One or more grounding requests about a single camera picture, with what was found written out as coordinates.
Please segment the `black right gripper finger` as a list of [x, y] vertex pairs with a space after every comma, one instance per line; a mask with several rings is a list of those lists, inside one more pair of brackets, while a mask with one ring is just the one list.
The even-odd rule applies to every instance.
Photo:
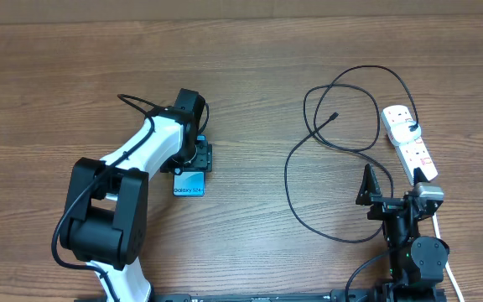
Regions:
[[427, 179], [421, 168], [415, 168], [413, 170], [413, 183], [415, 185], [418, 183], [429, 183], [429, 180]]
[[356, 204], [359, 206], [371, 206], [382, 201], [382, 191], [377, 180], [374, 169], [370, 164], [364, 168], [361, 187], [356, 197]]

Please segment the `Galaxy S24+ smartphone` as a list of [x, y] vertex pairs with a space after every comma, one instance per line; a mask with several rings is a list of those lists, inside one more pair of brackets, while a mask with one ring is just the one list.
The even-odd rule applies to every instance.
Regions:
[[[198, 135], [197, 142], [206, 140], [205, 135]], [[201, 197], [205, 194], [205, 173], [189, 172], [174, 175], [173, 194], [178, 197]]]

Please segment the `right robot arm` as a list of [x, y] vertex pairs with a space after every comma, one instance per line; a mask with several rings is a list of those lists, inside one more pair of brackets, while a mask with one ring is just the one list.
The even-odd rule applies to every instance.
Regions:
[[418, 223], [434, 216], [444, 202], [444, 191], [430, 183], [423, 171], [413, 171], [413, 188], [402, 198], [382, 195], [373, 168], [365, 166], [356, 204], [369, 206], [369, 220], [381, 221], [387, 251], [363, 263], [352, 275], [388, 257], [391, 278], [364, 291], [362, 301], [445, 301], [436, 285], [444, 280], [448, 244], [419, 233]]

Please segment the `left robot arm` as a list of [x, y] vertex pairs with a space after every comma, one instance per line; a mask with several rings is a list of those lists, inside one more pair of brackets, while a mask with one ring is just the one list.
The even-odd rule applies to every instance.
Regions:
[[213, 154], [203, 134], [210, 109], [199, 92], [187, 89], [166, 107], [126, 94], [119, 99], [143, 114], [143, 125], [114, 152], [75, 163], [51, 252], [61, 267], [92, 271], [103, 301], [152, 301], [154, 288], [139, 259], [150, 181], [172, 174], [175, 196], [205, 194]]

